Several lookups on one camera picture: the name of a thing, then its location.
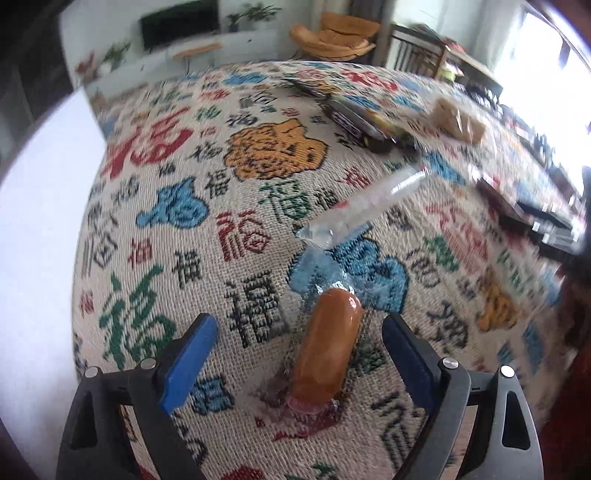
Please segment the orange sausage bun snack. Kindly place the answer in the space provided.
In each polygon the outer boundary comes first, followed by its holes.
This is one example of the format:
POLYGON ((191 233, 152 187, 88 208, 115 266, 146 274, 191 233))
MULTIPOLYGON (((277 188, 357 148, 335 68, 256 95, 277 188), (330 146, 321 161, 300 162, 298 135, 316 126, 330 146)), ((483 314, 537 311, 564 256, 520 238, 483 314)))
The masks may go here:
POLYGON ((291 409, 315 414, 339 393, 362 318, 361 301, 349 291, 331 288, 318 297, 291 376, 291 409))

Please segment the bagged brown bread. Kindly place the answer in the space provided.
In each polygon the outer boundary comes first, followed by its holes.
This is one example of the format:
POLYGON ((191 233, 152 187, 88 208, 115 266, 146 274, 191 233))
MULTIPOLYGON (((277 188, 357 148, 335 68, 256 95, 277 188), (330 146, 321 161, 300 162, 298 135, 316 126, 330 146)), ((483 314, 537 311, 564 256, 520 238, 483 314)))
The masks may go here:
POLYGON ((452 138, 471 145, 480 144, 486 132, 486 126, 476 117, 444 98, 435 102, 430 120, 452 138))

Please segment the clear long snack tube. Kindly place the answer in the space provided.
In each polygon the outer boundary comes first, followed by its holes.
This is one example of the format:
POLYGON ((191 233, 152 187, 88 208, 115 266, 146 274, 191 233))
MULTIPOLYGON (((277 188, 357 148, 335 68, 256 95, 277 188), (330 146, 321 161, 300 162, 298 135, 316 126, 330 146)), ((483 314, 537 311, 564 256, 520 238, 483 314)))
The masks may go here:
POLYGON ((318 249, 332 249, 418 190, 429 175, 425 168, 404 167, 322 212, 296 236, 318 249))

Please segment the dark candy bar pack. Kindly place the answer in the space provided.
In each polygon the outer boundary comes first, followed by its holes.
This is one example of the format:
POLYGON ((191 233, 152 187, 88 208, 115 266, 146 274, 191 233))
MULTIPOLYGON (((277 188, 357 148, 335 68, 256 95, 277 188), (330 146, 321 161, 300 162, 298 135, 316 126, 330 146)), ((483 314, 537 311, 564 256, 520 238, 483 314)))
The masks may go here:
POLYGON ((332 122, 342 128, 360 146, 376 154, 389 154, 394 149, 404 155, 417 156, 421 145, 404 128, 392 123, 374 110, 353 102, 346 96, 322 93, 311 82, 288 79, 291 86, 314 98, 318 106, 332 122))

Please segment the patterned woven tablecloth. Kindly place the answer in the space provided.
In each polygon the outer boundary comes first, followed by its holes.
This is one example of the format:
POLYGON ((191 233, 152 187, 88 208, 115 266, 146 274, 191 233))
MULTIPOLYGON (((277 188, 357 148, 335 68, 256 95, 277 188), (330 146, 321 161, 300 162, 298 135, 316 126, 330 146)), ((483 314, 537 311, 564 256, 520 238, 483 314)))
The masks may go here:
POLYGON ((371 66, 232 65, 103 104, 106 155, 89 193, 73 285, 78 371, 125 370, 158 354, 202 312, 219 337, 172 419, 211 479, 390 479, 425 421, 381 340, 401 314, 464 366, 516 371, 535 422, 567 374, 553 263, 505 233, 475 187, 563 207, 517 137, 452 87, 371 66), (412 134, 416 158, 363 148, 288 79, 311 82, 412 134), (444 98, 486 126, 480 144, 430 120, 444 98), (297 231, 384 176, 430 172, 412 195, 335 249, 297 231), (283 393, 304 323, 326 283, 365 307, 344 395, 307 420, 283 393))

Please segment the white cardboard box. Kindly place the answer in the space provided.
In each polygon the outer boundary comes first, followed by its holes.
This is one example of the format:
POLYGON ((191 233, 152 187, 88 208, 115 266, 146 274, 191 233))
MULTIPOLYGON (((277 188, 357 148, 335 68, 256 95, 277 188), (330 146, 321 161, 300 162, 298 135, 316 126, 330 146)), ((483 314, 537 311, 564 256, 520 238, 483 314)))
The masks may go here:
POLYGON ((74 266, 105 151, 79 89, 35 126, 1 182, 1 420, 41 479, 55 476, 77 387, 74 266))

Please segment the dark wooden chair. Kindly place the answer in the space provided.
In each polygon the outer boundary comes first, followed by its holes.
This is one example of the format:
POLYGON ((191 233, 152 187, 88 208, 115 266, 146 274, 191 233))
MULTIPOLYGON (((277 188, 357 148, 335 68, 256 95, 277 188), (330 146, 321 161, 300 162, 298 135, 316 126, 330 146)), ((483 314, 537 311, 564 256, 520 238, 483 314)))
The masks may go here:
POLYGON ((392 24, 386 68, 437 79, 449 53, 448 45, 437 35, 392 24))

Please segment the white tv cabinet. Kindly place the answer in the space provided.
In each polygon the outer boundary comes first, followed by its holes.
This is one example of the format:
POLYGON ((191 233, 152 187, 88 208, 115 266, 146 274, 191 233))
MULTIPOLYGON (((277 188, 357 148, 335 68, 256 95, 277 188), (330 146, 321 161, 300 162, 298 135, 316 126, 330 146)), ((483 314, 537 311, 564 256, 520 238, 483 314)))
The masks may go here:
POLYGON ((158 81, 183 77, 221 65, 277 60, 287 56, 286 40, 276 30, 252 30, 201 36, 130 58, 85 86, 90 96, 107 99, 158 81))

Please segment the wooden bench stool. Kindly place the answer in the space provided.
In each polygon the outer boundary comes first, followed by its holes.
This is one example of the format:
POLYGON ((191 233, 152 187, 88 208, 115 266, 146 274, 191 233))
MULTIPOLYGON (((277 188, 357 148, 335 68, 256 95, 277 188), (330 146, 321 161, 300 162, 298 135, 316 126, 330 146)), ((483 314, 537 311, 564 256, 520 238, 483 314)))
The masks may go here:
POLYGON ((193 58, 205 57, 205 59, 202 60, 202 63, 204 63, 207 68, 213 68, 218 63, 218 54, 221 50, 221 42, 212 42, 179 50, 172 55, 172 59, 181 62, 184 66, 185 73, 189 74, 191 72, 191 61, 193 58))

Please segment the red flower vase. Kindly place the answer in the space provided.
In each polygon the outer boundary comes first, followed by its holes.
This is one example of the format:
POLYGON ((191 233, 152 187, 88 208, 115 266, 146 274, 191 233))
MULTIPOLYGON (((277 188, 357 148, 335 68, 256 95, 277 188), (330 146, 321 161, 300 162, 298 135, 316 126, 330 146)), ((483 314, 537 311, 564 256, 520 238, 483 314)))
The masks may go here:
POLYGON ((88 85, 96 79, 94 60, 95 51, 92 50, 88 57, 81 60, 75 68, 76 77, 82 85, 88 85))

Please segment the orange lounge chair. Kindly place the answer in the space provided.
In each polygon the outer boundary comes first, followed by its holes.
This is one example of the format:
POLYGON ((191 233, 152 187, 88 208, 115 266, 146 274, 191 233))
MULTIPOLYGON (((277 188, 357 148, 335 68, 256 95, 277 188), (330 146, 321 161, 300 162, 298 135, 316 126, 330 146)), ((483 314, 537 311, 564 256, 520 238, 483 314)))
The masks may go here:
POLYGON ((334 12, 322 12, 321 30, 304 25, 290 28, 290 39, 304 55, 325 61, 350 61, 370 53, 381 25, 377 22, 334 12))

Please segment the green potted plant left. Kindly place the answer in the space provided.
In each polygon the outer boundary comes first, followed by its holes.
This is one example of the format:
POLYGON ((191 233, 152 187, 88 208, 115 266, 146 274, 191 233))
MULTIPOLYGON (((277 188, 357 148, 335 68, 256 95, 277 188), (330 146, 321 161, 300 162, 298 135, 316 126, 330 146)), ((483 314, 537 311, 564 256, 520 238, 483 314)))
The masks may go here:
POLYGON ((103 62, 110 65, 111 70, 118 69, 126 59, 127 52, 131 47, 130 41, 113 43, 107 50, 103 62))

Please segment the green potted plant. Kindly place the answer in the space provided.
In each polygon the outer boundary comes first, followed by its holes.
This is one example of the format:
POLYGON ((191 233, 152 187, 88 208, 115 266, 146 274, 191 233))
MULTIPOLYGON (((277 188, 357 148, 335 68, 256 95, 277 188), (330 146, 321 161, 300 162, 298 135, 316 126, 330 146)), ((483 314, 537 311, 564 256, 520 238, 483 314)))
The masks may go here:
POLYGON ((240 28, 240 23, 245 20, 246 26, 253 30, 263 28, 264 24, 276 20, 277 14, 283 10, 281 7, 274 5, 266 5, 263 2, 256 4, 245 3, 242 5, 242 11, 230 13, 226 18, 228 19, 228 32, 237 33, 240 28))
POLYGON ((130 41, 113 43, 107 50, 103 62, 110 65, 111 70, 118 69, 126 59, 127 52, 131 47, 130 41))

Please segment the black television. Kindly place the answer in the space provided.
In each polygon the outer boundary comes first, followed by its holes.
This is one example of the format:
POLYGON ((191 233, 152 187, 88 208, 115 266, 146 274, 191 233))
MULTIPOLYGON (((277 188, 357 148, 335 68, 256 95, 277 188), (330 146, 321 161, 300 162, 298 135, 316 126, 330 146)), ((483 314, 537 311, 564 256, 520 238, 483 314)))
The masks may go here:
POLYGON ((219 31, 217 1, 191 1, 162 9, 140 18, 146 51, 168 46, 177 40, 219 31))

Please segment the green potted plant right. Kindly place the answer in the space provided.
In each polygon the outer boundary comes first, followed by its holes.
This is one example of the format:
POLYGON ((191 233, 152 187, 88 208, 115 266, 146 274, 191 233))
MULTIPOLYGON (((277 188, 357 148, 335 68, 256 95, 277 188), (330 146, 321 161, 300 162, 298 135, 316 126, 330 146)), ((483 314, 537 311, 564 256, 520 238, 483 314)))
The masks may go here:
POLYGON ((281 7, 274 5, 266 5, 263 2, 256 4, 245 3, 242 5, 242 11, 230 13, 226 18, 228 19, 228 32, 237 33, 240 28, 240 23, 245 20, 246 26, 253 30, 263 28, 264 24, 276 20, 277 14, 283 10, 281 7))

